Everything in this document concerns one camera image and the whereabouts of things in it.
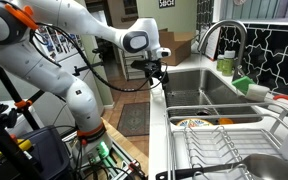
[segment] wire dish rack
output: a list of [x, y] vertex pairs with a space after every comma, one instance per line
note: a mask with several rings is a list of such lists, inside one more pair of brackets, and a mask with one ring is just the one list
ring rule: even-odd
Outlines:
[[[175, 169], [197, 168], [212, 165], [227, 164], [242, 161], [246, 156], [254, 153], [269, 154], [282, 158], [279, 151], [283, 140], [277, 136], [280, 131], [288, 133], [288, 124], [283, 119], [288, 114], [284, 109], [279, 116], [272, 114], [244, 114], [225, 115], [226, 118], [245, 117], [269, 117], [272, 125], [269, 129], [245, 128], [228, 126], [201, 127], [177, 127], [171, 125], [172, 121], [188, 118], [214, 119], [222, 118], [221, 115], [212, 116], [176, 116], [168, 117], [168, 112], [175, 109], [200, 109], [200, 108], [227, 108], [245, 106], [275, 105], [272, 103], [248, 103], [248, 104], [223, 104], [203, 106], [176, 106], [167, 108], [167, 145], [168, 145], [168, 177], [176, 179]], [[244, 164], [212, 173], [196, 172], [193, 179], [257, 179], [247, 171]]]

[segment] chrome faucet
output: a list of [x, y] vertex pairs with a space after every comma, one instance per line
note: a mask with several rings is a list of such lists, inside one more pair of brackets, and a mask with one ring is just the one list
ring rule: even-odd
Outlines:
[[236, 75], [238, 75], [238, 73], [240, 73], [241, 76], [245, 76], [243, 70], [242, 70], [242, 60], [243, 60], [243, 55], [244, 55], [244, 49], [245, 49], [245, 44], [246, 44], [246, 36], [247, 36], [247, 31], [246, 31], [246, 27], [244, 26], [243, 23], [241, 23], [240, 21], [234, 21], [234, 20], [223, 20], [220, 21], [216, 24], [214, 24], [213, 26], [210, 27], [210, 29], [208, 29], [205, 33], [205, 35], [203, 36], [203, 38], [200, 41], [200, 44], [198, 46], [198, 50], [200, 53], [202, 53], [202, 50], [205, 51], [206, 48], [206, 44], [207, 44], [207, 40], [209, 38], [209, 36], [212, 34], [212, 32], [214, 30], [216, 30], [217, 28], [221, 27], [221, 26], [235, 26], [241, 34], [241, 44], [240, 44], [240, 49], [238, 51], [238, 57], [237, 57], [237, 62], [236, 62], [236, 70], [234, 72], [234, 77], [236, 77]]

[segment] stainless steel sink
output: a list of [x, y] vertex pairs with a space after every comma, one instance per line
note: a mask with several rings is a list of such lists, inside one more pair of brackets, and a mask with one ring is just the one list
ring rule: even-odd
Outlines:
[[[182, 72], [169, 72], [169, 83], [164, 91], [167, 107], [191, 105], [237, 104], [246, 102], [211, 70], [200, 68]], [[252, 107], [240, 108], [204, 108], [190, 110], [172, 110], [169, 116], [207, 116], [207, 115], [239, 115], [257, 114]], [[218, 119], [208, 119], [218, 124]], [[250, 123], [261, 121], [261, 118], [236, 118], [234, 123]]]

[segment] wire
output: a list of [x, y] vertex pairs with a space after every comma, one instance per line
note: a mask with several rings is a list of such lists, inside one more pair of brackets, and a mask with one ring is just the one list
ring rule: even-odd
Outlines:
[[136, 89], [121, 89], [118, 87], [115, 87], [113, 85], [111, 85], [109, 82], [107, 82], [106, 80], [104, 80], [92, 67], [92, 65], [90, 64], [90, 62], [88, 61], [87, 57], [84, 55], [83, 51], [81, 50], [81, 48], [78, 46], [78, 44], [70, 37], [70, 35], [65, 32], [64, 30], [62, 30], [59, 27], [53, 26], [53, 25], [49, 25], [49, 24], [44, 24], [44, 23], [36, 23], [38, 25], [43, 25], [43, 26], [47, 26], [47, 27], [51, 27], [54, 30], [60, 32], [70, 43], [72, 43], [72, 45], [76, 48], [76, 50], [78, 51], [78, 53], [80, 54], [80, 56], [82, 57], [82, 59], [84, 60], [84, 62], [86, 63], [86, 65], [89, 67], [89, 69], [92, 71], [92, 73], [95, 75], [95, 77], [97, 79], [99, 79], [102, 83], [104, 83], [105, 85], [107, 85], [108, 87], [117, 90], [117, 91], [122, 91], [122, 92], [136, 92], [139, 91], [145, 84], [143, 83], [143, 85], [140, 86], [140, 88], [136, 88]]
[[78, 151], [78, 155], [77, 155], [77, 158], [76, 158], [76, 164], [75, 164], [75, 170], [74, 170], [75, 173], [76, 173], [76, 175], [79, 174], [79, 172], [78, 172], [78, 166], [79, 166], [79, 160], [80, 160], [81, 154], [82, 154], [82, 142], [80, 141], [80, 149], [79, 149], [79, 151]]
[[[89, 165], [82, 166], [82, 167], [80, 167], [79, 169], [83, 169], [83, 168], [86, 168], [86, 167], [93, 167], [93, 166], [95, 166], [95, 167], [101, 167], [101, 168], [103, 168], [103, 169], [105, 169], [105, 168], [106, 168], [106, 169], [116, 169], [116, 170], [122, 171], [124, 174], [127, 175], [127, 178], [128, 178], [128, 179], [134, 180], [134, 178], [133, 178], [127, 171], [125, 171], [124, 169], [118, 168], [118, 167], [113, 167], [113, 166], [105, 166], [105, 167], [103, 167], [103, 166], [96, 165], [96, 164], [89, 164]], [[83, 180], [85, 180], [87, 177], [89, 177], [92, 173], [93, 173], [93, 172], [91, 172], [90, 174], [86, 175], [86, 177], [85, 177]]]
[[[102, 166], [98, 166], [98, 165], [93, 165], [95, 167], [98, 167], [100, 169], [102, 169], [105, 172], [106, 175], [106, 179], [109, 179], [108, 173], [106, 172], [106, 169]], [[91, 173], [87, 174], [82, 180], [86, 180], [90, 175], [92, 175], [95, 171], [92, 171]]]
[[47, 42], [42, 42], [36, 35], [39, 35], [43, 40], [45, 40], [45, 41], [47, 41], [47, 39], [44, 37], [44, 36], [42, 36], [40, 33], [37, 33], [36, 31], [34, 31], [34, 37], [35, 37], [35, 39], [38, 41], [38, 42], [40, 42], [41, 44], [43, 44], [43, 45], [47, 45]]
[[81, 157], [80, 157], [80, 162], [79, 162], [79, 166], [78, 167], [81, 167], [82, 166], [82, 161], [83, 161], [83, 151], [82, 151], [82, 141], [80, 141], [80, 153], [81, 153]]
[[155, 85], [155, 86], [153, 86], [153, 87], [151, 87], [151, 88], [148, 88], [148, 89], [141, 89], [141, 90], [139, 90], [139, 91], [148, 91], [148, 90], [151, 90], [151, 89], [154, 89], [154, 88], [156, 88], [158, 85], [160, 85], [161, 83], [162, 83], [162, 81], [164, 80], [164, 78], [166, 77], [166, 72], [167, 72], [167, 68], [168, 68], [168, 65], [167, 65], [167, 63], [166, 62], [163, 62], [163, 61], [161, 61], [161, 63], [163, 63], [166, 67], [165, 67], [165, 73], [163, 74], [163, 77], [161, 78], [161, 80], [159, 80], [159, 82]]
[[54, 124], [56, 123], [58, 117], [61, 115], [61, 113], [62, 113], [62, 111], [63, 111], [63, 109], [65, 108], [66, 105], [67, 105], [67, 104], [64, 104], [64, 106], [61, 108], [60, 112], [57, 114], [57, 116], [56, 116], [54, 122], [52, 123], [52, 125], [54, 125]]
[[34, 46], [34, 48], [36, 49], [36, 51], [42, 55], [46, 60], [48, 60], [50, 63], [55, 64], [58, 67], [62, 67], [60, 64], [56, 63], [53, 59], [49, 58], [48, 56], [46, 56], [44, 53], [42, 53], [42, 51], [37, 48], [36, 44], [33, 41], [33, 37], [35, 37], [35, 31], [34, 30], [30, 30], [30, 40], [29, 42]]
[[90, 73], [91, 70], [87, 71], [87, 73], [85, 74], [85, 76], [83, 77], [82, 81], [85, 80], [85, 78], [87, 77], [88, 73]]
[[94, 64], [95, 57], [96, 57], [96, 54], [94, 55], [94, 57], [92, 59], [92, 64]]

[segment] dish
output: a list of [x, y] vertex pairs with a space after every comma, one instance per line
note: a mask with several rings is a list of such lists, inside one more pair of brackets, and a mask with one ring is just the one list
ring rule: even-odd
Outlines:
[[183, 127], [202, 127], [202, 126], [213, 126], [212, 123], [198, 119], [198, 118], [192, 118], [192, 119], [184, 119], [181, 120], [176, 124], [177, 126], [183, 126]]

